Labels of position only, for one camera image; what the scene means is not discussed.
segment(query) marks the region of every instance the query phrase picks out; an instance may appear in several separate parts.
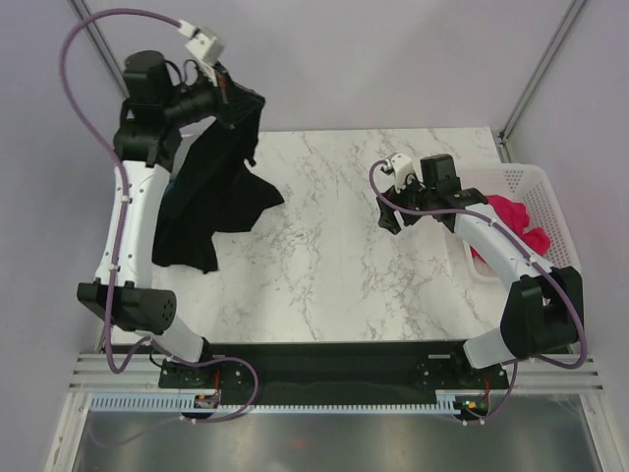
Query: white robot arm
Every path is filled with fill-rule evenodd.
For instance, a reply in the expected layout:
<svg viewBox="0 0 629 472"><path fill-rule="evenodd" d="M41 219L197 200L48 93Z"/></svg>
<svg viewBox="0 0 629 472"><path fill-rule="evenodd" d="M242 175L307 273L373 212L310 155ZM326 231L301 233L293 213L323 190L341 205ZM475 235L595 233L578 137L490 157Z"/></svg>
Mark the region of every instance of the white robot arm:
<svg viewBox="0 0 629 472"><path fill-rule="evenodd" d="M107 281L117 270L112 319L119 328L155 339L174 356L188 362L209 357L208 343L177 316L175 294L152 288L152 247L162 197L170 180L179 129L216 116L233 127L227 91L233 83L218 58L224 46L210 29L181 22L179 31L200 70L192 85L174 86L166 61L157 51L143 51L125 62L129 98L123 104L114 147L123 161L128 196L116 169L116 192L109 234L94 282L81 283L78 298L100 318L105 317ZM127 206L120 238L118 266L111 255L119 231L121 206Z"/></svg>
<svg viewBox="0 0 629 472"><path fill-rule="evenodd" d="M384 196L393 205L378 198L380 227L393 234L401 230L396 209L407 226L431 215L476 249L509 291L500 327L464 342L469 367L483 369L576 342L577 329L567 308L540 270L562 287L583 322L579 272L573 267L554 267L508 229L481 192L462 190L452 156L427 157L421 164L423 183L408 156L394 153L385 159L382 170L393 176L394 185ZM409 208L414 214L405 211ZM496 224L504 232L492 227Z"/></svg>

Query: white wall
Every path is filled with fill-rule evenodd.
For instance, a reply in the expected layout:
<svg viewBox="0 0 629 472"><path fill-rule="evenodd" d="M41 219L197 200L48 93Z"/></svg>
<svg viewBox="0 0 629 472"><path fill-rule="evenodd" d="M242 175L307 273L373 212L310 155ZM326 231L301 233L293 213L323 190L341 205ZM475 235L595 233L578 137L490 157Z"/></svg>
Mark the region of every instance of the white wall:
<svg viewBox="0 0 629 472"><path fill-rule="evenodd" d="M592 0L512 139L557 193L583 265L586 328L629 448L629 2Z"/></svg>
<svg viewBox="0 0 629 472"><path fill-rule="evenodd" d="M87 0L215 29L236 81L268 98L265 130L501 128L570 0ZM122 61L182 37L104 20Z"/></svg>
<svg viewBox="0 0 629 472"><path fill-rule="evenodd" d="M96 319L76 300L104 245L113 172L66 103L65 0L6 0L0 16L0 469L41 470L80 350ZM72 84L106 136L119 95L86 42Z"/></svg>

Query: plastic basket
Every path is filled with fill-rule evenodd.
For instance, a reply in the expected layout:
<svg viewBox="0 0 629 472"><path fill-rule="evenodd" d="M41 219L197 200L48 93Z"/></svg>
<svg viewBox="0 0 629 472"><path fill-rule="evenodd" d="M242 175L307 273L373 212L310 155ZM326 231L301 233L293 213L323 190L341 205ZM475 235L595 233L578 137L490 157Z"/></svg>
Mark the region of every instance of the plastic basket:
<svg viewBox="0 0 629 472"><path fill-rule="evenodd" d="M573 266L581 271L559 202L542 169L524 164L459 165L457 173L464 189L475 187L485 195L501 195L525 204L531 218L529 228L542 228L550 238L550 249L544 257L559 268ZM480 259L473 258L470 246L463 244L473 277L484 282L497 281L493 270Z"/></svg>

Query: marble table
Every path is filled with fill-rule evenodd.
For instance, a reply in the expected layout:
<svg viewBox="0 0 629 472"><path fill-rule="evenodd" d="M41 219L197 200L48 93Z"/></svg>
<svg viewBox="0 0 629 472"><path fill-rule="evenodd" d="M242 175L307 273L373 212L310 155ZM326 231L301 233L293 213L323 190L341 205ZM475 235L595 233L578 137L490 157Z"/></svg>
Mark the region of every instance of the marble table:
<svg viewBox="0 0 629 472"><path fill-rule="evenodd" d="M397 236L377 227L368 169L394 151L499 161L488 128L263 133L254 172L286 204L251 233L214 235L220 271L156 266L153 286L174 290L179 316L210 342L455 339L496 327L506 291L472 277L456 236L431 218Z"/></svg>

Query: pink cloth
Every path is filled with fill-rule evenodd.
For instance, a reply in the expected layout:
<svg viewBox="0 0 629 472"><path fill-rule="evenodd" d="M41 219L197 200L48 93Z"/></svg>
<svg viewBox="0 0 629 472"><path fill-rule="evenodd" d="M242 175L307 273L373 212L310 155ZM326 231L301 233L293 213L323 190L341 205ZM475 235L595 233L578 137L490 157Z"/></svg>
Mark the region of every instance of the pink cloth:
<svg viewBox="0 0 629 472"><path fill-rule="evenodd" d="M550 238L543 232L543 229L533 228L527 233L524 232L531 223L526 205L516 204L500 195L489 195L487 199L489 200L489 204L495 209L498 217L504 221L504 224L517 234L527 246L540 256L548 252L548 249L550 249ZM472 256L482 259L474 248L472 248Z"/></svg>

